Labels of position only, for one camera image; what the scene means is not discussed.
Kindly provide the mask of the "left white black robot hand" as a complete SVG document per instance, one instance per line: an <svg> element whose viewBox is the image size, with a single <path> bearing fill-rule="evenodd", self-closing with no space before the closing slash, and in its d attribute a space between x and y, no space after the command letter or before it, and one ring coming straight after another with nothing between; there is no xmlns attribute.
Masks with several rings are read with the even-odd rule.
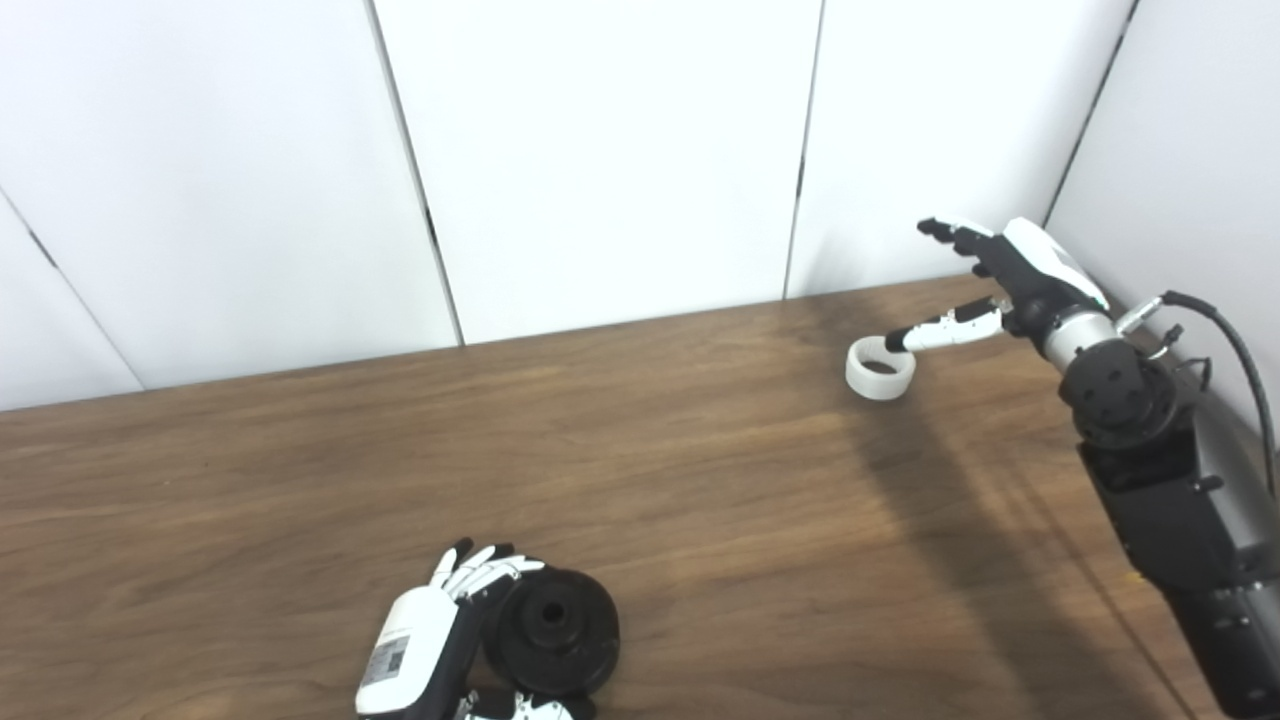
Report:
<svg viewBox="0 0 1280 720"><path fill-rule="evenodd" d="M471 688L488 616L517 582L547 568L511 543L480 550L463 537L428 580L396 598L355 696L358 719L594 719L585 698Z"/></svg>

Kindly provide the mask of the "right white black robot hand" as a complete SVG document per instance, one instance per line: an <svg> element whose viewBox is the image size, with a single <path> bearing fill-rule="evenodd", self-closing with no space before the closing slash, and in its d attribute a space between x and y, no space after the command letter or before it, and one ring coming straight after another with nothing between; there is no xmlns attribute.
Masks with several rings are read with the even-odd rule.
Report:
<svg viewBox="0 0 1280 720"><path fill-rule="evenodd" d="M916 231L973 259L972 273L995 281L1005 297L978 299L891 331L884 347L892 354L969 345L1002 333L1032 340L1041 348L1057 322L1078 313L1110 315L1102 290L1060 243L1025 218L1010 220L996 233L961 219L929 217L916 223Z"/></svg>

